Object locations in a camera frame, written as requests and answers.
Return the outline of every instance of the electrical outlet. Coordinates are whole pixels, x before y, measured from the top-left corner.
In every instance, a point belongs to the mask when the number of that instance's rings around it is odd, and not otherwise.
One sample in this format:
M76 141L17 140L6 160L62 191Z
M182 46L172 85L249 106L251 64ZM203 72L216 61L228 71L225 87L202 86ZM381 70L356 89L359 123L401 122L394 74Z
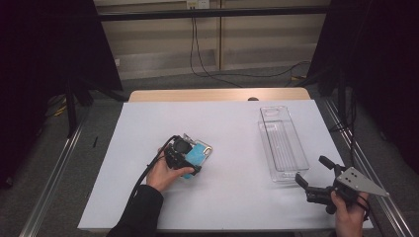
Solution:
M186 9L198 9L198 0L187 0Z
M210 0L198 0L198 9L209 9Z

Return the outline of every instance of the black sleeve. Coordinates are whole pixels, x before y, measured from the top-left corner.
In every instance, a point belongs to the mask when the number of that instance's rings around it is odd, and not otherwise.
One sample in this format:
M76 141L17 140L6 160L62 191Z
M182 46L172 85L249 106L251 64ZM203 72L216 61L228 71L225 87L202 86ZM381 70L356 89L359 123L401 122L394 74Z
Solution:
M160 192L147 185L139 186L132 203L107 236L154 236L162 204L163 195Z

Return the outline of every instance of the white tabletop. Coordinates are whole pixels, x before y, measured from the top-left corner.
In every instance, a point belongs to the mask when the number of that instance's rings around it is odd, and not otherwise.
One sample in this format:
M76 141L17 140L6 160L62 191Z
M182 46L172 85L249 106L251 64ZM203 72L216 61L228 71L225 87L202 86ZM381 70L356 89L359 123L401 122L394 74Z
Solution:
M157 149L183 133L211 145L213 153L196 177L178 179L163 194L159 230L334 228L325 205L307 202L297 185L272 182L257 125L259 109L267 106L289 108L310 165L304 177L311 186L331 186L333 172L318 157L343 162L314 101L127 103L78 228L114 227Z

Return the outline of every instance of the human hand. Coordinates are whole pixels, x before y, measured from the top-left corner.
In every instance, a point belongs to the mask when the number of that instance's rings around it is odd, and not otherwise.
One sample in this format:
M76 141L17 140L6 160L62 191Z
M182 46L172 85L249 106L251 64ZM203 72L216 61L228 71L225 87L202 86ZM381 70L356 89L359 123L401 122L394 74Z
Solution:
M364 199L368 198L367 193L360 193L360 196ZM332 201L336 205L336 235L339 237L361 237L363 236L363 222L364 222L364 210L353 204L346 207L345 201L336 195L333 191L331 194ZM364 200L358 197L358 202L364 206L367 206Z
M172 170L167 166L165 158L159 158L154 167L147 174L146 184L160 193L165 191L178 178L194 172L194 168L184 167Z

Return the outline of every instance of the transparent tray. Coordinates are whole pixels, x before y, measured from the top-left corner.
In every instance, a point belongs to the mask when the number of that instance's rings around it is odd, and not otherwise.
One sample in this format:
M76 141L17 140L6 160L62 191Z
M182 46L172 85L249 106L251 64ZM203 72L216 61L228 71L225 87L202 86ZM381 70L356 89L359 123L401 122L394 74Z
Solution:
M259 129L274 182L294 182L309 169L287 107L260 109Z

